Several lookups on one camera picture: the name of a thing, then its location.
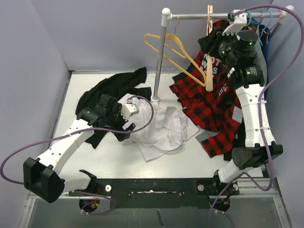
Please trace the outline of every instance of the wooden hanger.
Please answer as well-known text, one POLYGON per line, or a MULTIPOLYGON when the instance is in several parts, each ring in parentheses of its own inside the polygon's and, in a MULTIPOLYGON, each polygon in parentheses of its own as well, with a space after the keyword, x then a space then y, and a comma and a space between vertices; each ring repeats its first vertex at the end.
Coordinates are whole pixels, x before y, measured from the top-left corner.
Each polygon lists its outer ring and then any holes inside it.
MULTIPOLYGON (((213 6, 207 6, 207 13, 208 13, 208 21, 207 21, 207 35, 212 31, 212 19, 210 19, 209 14, 213 13, 213 6)), ((211 92, 213 90, 213 66, 212 66, 212 57, 208 55, 207 57, 207 76, 205 79, 206 82, 206 91, 211 92)))
MULTIPOLYGON (((199 83, 201 86, 206 86, 206 74, 204 73, 204 71, 197 65, 197 63, 191 58, 191 56, 186 52, 182 42, 180 41, 180 39, 178 39, 178 37, 175 35, 176 33, 176 27, 175 27, 175 31, 174 34, 167 34, 165 37, 165 40, 172 40, 174 41, 180 48, 180 50, 182 51, 183 54, 181 54, 180 52, 178 52, 177 50, 173 49, 172 47, 170 47, 169 45, 165 44, 166 47, 168 47, 170 50, 172 50, 175 54, 179 55, 182 58, 187 58, 188 60, 190 60, 190 62, 195 66, 195 68, 198 69, 198 71, 203 75, 204 78, 204 83, 201 82, 199 79, 197 79, 195 76, 193 76, 192 74, 190 74, 188 71, 186 71, 184 68, 182 68, 180 65, 178 65, 177 63, 175 63, 174 61, 172 61, 170 58, 168 58, 166 55, 163 55, 163 57, 168 60, 171 64, 173 64, 174 66, 176 66, 179 70, 181 70, 182 72, 184 72, 186 75, 188 75, 189 77, 191 77, 194 81, 196 81, 197 83, 199 83)), ((147 42, 147 37, 152 37, 152 38, 156 38, 156 39, 160 39, 160 36, 157 35, 152 35, 150 33, 147 33, 146 35, 144 35, 144 42, 146 43, 146 45, 148 45, 150 48, 152 48, 154 51, 159 52, 159 50, 157 50, 155 47, 153 47, 150 43, 147 42)))

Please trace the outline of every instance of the metal pole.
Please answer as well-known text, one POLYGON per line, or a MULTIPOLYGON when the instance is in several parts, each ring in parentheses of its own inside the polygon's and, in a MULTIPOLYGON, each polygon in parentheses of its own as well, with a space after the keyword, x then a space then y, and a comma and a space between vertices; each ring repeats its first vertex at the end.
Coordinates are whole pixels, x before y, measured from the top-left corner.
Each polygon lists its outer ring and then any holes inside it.
MULTIPOLYGON (((251 13, 253 18, 271 18, 271 13, 269 12, 252 12, 251 13)), ((195 19, 207 19, 208 14, 207 13, 200 13, 200 14, 178 14, 179 20, 195 20, 195 19)), ((280 17, 280 12, 273 12, 272 13, 273 18, 280 17)), ((211 13, 210 18, 212 19, 228 19, 228 13, 211 13)), ((168 18, 169 20, 177 20, 176 14, 172 14, 171 17, 168 18)))
POLYGON ((165 38, 166 38, 166 32, 167 32, 167 26, 168 26, 168 18, 171 15, 171 11, 168 8, 164 8, 162 10, 162 17, 161 17, 161 44, 160 49, 158 52, 158 60, 157 60, 157 66, 156 66, 156 74, 155 74, 155 82, 154 82, 154 91, 153 95, 151 96, 152 102, 159 102, 160 98, 158 97, 158 88, 160 85, 160 77, 161 77, 161 71, 162 71, 162 58, 163 58, 163 48, 165 46, 165 38))

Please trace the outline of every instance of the plaid fabric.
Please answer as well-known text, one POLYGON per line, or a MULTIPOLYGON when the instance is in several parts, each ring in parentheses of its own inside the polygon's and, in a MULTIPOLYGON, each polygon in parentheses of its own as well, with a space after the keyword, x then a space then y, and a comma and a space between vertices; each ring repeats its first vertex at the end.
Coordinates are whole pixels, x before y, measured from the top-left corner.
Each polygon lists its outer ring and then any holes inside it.
MULTIPOLYGON (((228 21, 220 20, 213 26, 225 28, 228 21)), ((183 107, 183 112, 202 129, 212 132, 220 132, 214 137, 202 141, 202 146, 210 157, 231 151, 240 123, 232 119, 234 108, 241 108, 240 102, 233 90, 231 80, 222 69, 221 61, 213 57, 213 91, 206 89, 192 80, 186 74, 181 73, 170 89, 178 97, 183 107)), ((206 71, 207 54, 199 51, 195 62, 206 71)), ((200 72, 193 66, 188 68, 193 76, 203 81, 200 72)))

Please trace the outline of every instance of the white cloth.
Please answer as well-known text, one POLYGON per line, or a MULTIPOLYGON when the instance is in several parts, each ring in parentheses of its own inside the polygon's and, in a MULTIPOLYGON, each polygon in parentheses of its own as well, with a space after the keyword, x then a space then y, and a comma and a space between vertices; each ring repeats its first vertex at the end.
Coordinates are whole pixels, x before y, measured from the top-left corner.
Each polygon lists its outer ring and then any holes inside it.
MULTIPOLYGON (((125 104, 130 94, 126 94, 119 102, 125 104)), ((131 116, 129 122, 136 125, 135 129, 143 127, 151 118, 151 107, 145 100, 133 99, 140 111, 131 116)), ((124 140, 123 145, 137 143, 145 161, 150 161, 172 151, 191 138, 199 129, 181 110, 175 107, 160 108, 153 105, 154 117, 152 122, 143 130, 130 134, 130 138, 124 140)))

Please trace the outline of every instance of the metal hook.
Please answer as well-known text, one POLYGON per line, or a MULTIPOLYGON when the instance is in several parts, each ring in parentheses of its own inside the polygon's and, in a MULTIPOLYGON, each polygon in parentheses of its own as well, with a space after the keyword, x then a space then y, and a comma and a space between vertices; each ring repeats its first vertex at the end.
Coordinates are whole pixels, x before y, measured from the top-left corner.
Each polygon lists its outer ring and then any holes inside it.
POLYGON ((176 28, 178 27, 178 25, 180 24, 180 18, 179 16, 176 14, 176 17, 177 17, 177 25, 175 26, 175 29, 174 29, 174 34, 176 35, 176 28))

